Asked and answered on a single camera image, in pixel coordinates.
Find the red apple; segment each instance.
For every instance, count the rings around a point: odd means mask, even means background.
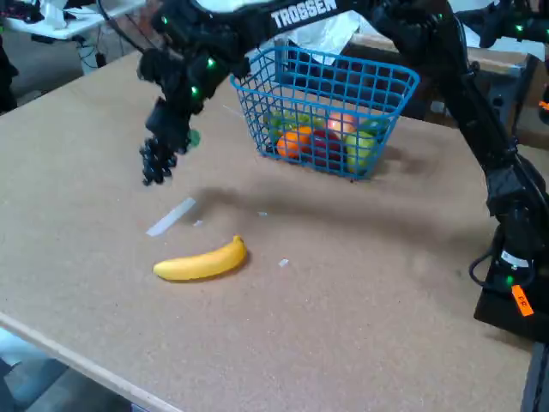
[[[311,145],[302,149],[301,160],[315,166],[328,167],[332,170],[343,170],[345,149],[337,135],[330,130],[314,130],[311,136]]]

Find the orange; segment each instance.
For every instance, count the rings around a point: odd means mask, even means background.
[[[311,133],[312,129],[309,126],[287,131],[276,143],[278,154],[290,159],[299,159],[299,152],[311,145]]]

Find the white tape strip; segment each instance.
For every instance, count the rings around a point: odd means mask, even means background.
[[[244,114],[242,114],[242,112],[238,112],[238,111],[232,109],[232,108],[229,107],[229,106],[223,105],[223,107],[225,107],[229,112],[231,112],[231,113],[234,114],[235,116],[239,116],[240,118],[244,118]]]
[[[152,226],[147,234],[149,236],[158,236],[163,234],[173,223],[181,219],[181,217],[187,213],[196,203],[196,200],[192,197],[187,197],[179,206],[174,208],[170,213],[160,219],[154,226]]]

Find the desk in background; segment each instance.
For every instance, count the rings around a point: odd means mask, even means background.
[[[103,6],[106,13],[113,19],[119,16],[129,14],[145,5],[146,0],[105,0]],[[95,61],[95,41],[97,35],[90,32],[106,24],[103,16],[97,12],[97,6],[82,6],[80,9],[67,9],[72,13],[76,20],[68,20],[67,27],[56,30],[47,25],[45,21],[39,21],[34,24],[26,24],[24,21],[16,19],[4,19],[3,25],[10,30],[22,33],[29,33],[56,40],[72,40],[80,35],[84,42],[78,45],[77,51],[81,60],[82,72],[88,74],[94,70]]]

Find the floor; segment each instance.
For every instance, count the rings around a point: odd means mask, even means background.
[[[134,39],[139,33],[130,33]],[[44,45],[30,40],[24,33],[5,31],[4,49],[12,64],[20,71],[14,79],[13,92],[20,105],[48,93],[82,76],[81,63],[75,43],[57,42]],[[98,48],[106,55],[107,63],[132,52],[127,43],[120,44],[111,29],[102,30]],[[138,42],[145,45],[143,39]],[[16,387],[29,379],[36,368],[32,362],[16,367],[6,381]],[[28,412],[125,412],[129,405],[106,388],[94,383],[74,370],[68,370],[28,410]]]
[[[140,45],[147,45],[146,40],[136,30],[131,27],[125,30]],[[33,95],[37,90],[42,93],[50,92],[82,76],[74,42],[60,41],[45,45],[31,41],[29,34],[8,30],[2,33],[2,37],[11,63],[20,72],[14,79],[12,90],[18,99],[23,99],[23,103],[26,95]],[[99,39],[97,48],[106,55],[107,63],[133,51],[128,43],[120,41],[108,27],[103,27],[100,32],[96,29],[92,38]],[[128,76],[136,76],[136,73],[129,73]]]

